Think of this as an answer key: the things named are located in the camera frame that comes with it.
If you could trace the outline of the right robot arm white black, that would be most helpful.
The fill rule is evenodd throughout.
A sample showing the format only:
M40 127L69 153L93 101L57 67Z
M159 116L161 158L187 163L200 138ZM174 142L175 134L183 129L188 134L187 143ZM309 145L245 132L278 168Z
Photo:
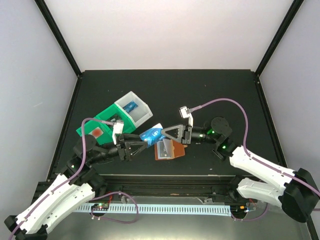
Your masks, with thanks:
M314 178L306 169L293 170L277 165L237 145L230 138L232 129L223 117L215 117L207 127L177 124L161 131L165 137L183 145L192 142L212 144L212 152L222 161L228 160L259 181L241 178L228 187L228 198L234 202L255 199L279 207L293 220L305 223L320 197Z

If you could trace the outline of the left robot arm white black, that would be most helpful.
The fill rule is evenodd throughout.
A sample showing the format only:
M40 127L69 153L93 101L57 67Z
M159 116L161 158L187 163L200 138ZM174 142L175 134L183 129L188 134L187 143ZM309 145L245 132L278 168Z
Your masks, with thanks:
M73 157L42 195L22 213L4 220L9 239L45 240L57 224L82 204L112 196L93 165L114 157L130 161L147 147L148 143L135 134L118 134L115 143L102 145L90 134L82 136L73 148Z

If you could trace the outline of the blue VIP card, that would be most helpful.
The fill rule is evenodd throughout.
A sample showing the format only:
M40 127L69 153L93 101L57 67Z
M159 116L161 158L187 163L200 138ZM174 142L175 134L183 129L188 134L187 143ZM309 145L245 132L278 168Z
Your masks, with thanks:
M163 126L160 123L157 123L153 127L141 133L139 137L142 141L147 143L147 147L149 148L165 138L162 134L162 129Z

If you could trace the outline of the brown leather card holder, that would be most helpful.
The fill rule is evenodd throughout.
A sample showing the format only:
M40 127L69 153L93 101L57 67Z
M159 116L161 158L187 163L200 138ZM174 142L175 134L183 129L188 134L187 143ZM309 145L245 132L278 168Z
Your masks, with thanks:
M186 154L185 153L185 148L187 147L187 145L181 144L181 143L176 142L174 140L172 140L172 143L173 143L173 147L174 147L174 157L172 159L163 159L163 160L159 160L157 158L157 147L156 147L156 144L155 144L154 153L155 153L155 160L156 161L173 160L173 159L176 159L176 158L183 157Z

